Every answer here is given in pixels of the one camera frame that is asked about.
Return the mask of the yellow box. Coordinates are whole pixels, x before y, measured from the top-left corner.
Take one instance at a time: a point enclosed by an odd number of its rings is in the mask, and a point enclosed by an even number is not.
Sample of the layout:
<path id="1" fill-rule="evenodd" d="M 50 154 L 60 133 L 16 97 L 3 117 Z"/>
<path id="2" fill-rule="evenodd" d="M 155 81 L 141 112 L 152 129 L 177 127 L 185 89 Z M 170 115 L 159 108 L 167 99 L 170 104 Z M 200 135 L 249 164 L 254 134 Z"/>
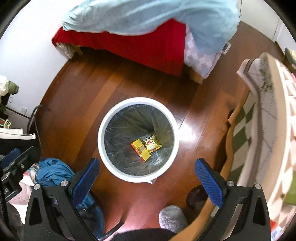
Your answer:
<path id="1" fill-rule="evenodd" d="M 151 154 L 146 149 L 144 144 L 141 142 L 140 139 L 135 140 L 131 143 L 132 148 L 135 150 L 135 152 L 138 154 L 138 156 L 142 159 L 143 162 L 146 162 L 150 157 Z"/>

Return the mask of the yellow snack bag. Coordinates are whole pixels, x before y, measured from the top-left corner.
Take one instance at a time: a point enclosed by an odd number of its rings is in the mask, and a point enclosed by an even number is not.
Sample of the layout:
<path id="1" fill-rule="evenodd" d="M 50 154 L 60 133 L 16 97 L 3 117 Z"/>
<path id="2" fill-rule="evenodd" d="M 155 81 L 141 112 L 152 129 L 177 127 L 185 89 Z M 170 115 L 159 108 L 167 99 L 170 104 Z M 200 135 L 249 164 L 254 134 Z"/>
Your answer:
<path id="1" fill-rule="evenodd" d="M 143 142 L 145 148 L 148 150 L 149 153 L 152 153 L 162 147 L 157 140 L 156 133 L 150 133 L 140 138 Z"/>

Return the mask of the green white carton box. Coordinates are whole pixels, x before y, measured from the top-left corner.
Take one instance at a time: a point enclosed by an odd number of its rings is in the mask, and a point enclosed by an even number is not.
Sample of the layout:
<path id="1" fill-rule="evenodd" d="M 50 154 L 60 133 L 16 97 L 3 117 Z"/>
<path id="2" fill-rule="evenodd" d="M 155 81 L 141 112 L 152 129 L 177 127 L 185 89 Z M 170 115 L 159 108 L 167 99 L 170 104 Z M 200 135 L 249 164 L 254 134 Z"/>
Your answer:
<path id="1" fill-rule="evenodd" d="M 288 193 L 285 195 L 284 203 L 288 205 L 296 205 L 296 173 L 293 172 L 293 179 Z"/>

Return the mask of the white round trash bin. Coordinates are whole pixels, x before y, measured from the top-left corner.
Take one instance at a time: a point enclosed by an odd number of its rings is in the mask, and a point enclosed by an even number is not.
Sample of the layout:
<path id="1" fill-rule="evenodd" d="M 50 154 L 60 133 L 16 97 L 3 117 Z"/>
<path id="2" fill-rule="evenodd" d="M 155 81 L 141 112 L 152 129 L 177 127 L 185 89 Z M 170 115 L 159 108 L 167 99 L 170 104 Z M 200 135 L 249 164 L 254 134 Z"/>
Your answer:
<path id="1" fill-rule="evenodd" d="M 106 168 L 131 183 L 154 183 L 172 165 L 179 143 L 173 114 L 147 97 L 128 98 L 112 107 L 97 137 Z"/>

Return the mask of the blue cloth heap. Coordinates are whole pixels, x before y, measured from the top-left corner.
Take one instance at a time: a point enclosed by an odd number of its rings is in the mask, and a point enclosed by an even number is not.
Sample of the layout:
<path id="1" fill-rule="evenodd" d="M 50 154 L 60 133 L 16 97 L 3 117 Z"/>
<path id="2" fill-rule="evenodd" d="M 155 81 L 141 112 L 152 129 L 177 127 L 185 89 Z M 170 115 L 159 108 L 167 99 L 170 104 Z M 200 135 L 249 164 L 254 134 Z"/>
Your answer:
<path id="1" fill-rule="evenodd" d="M 67 191 L 72 203 L 71 179 L 75 173 L 66 163 L 58 159 L 47 158 L 40 161 L 35 180 L 43 187 L 61 186 L 63 181 L 67 181 Z M 90 191 L 81 205 L 73 205 L 73 207 L 76 208 L 94 236 L 97 239 L 103 237 L 105 229 L 103 213 Z"/>

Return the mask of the grey slipper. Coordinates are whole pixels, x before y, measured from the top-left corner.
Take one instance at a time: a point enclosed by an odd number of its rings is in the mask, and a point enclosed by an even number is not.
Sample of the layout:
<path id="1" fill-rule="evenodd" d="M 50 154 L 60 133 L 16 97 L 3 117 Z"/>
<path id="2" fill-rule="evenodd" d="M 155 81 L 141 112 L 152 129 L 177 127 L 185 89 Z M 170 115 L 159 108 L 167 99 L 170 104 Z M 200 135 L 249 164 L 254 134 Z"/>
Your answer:
<path id="1" fill-rule="evenodd" d="M 176 205 L 169 205 L 159 212 L 159 226 L 179 233 L 188 227 L 188 222 L 182 209 Z"/>

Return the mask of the checkered printed tablecloth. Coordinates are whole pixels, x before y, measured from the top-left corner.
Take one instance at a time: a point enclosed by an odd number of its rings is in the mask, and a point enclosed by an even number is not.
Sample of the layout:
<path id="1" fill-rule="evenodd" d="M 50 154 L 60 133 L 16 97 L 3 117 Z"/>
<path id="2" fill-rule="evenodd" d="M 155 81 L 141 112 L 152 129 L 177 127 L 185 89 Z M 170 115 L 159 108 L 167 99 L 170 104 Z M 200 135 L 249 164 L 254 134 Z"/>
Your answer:
<path id="1" fill-rule="evenodd" d="M 269 53 L 244 60 L 237 75 L 247 90 L 229 120 L 228 178 L 239 186 L 262 187 L 269 217 L 283 237 L 295 216 L 295 205 L 284 203 L 295 171 L 295 76 Z"/>

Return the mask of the red blue snack packet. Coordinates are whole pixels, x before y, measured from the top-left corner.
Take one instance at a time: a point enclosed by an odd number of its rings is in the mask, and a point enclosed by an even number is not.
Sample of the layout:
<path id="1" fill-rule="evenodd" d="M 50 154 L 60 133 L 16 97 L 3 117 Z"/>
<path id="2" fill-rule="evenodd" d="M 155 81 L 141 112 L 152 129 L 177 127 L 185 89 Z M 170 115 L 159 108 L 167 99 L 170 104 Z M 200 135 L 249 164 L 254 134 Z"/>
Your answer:
<path id="1" fill-rule="evenodd" d="M 278 225 L 277 222 L 270 220 L 270 229 L 271 229 L 271 241 L 277 241 L 282 233 L 282 228 Z"/>

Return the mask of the checkered pink bed sheet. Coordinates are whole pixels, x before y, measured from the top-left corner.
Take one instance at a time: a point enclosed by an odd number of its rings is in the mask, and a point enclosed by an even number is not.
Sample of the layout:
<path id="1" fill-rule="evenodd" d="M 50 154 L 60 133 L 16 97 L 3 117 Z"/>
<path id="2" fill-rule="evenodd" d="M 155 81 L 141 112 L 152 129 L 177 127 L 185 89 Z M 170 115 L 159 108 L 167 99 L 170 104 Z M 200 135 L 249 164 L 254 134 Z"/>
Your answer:
<path id="1" fill-rule="evenodd" d="M 191 67 L 195 73 L 201 75 L 203 79 L 206 79 L 214 69 L 221 55 L 221 52 L 207 55 L 198 51 L 192 32 L 189 26 L 186 26 L 184 50 L 185 65 Z"/>

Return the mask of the red bed sheet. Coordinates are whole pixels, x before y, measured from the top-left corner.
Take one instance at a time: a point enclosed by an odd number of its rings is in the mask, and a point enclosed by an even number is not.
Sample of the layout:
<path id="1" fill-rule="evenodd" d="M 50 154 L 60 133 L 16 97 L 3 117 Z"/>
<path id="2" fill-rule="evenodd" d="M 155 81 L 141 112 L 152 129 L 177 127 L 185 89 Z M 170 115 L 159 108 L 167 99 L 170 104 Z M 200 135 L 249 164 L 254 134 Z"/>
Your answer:
<path id="1" fill-rule="evenodd" d="M 163 73 L 181 76 L 184 64 L 186 26 L 173 19 L 153 32 L 122 36 L 109 32 L 87 33 L 58 30 L 53 45 L 70 44 L 94 50 L 107 50 L 115 55 L 154 68 Z"/>

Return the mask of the light blue duvet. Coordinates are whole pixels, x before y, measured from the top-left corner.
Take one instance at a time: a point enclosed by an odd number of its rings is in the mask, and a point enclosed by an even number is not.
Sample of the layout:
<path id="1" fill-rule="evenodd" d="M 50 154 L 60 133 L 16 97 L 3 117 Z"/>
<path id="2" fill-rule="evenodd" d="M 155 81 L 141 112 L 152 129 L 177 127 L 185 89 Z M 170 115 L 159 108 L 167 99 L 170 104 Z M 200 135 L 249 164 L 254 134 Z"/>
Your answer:
<path id="1" fill-rule="evenodd" d="M 64 30 L 143 35 L 175 20 L 187 25 L 197 50 L 215 54 L 237 31 L 236 1 L 83 1 L 62 20 Z"/>

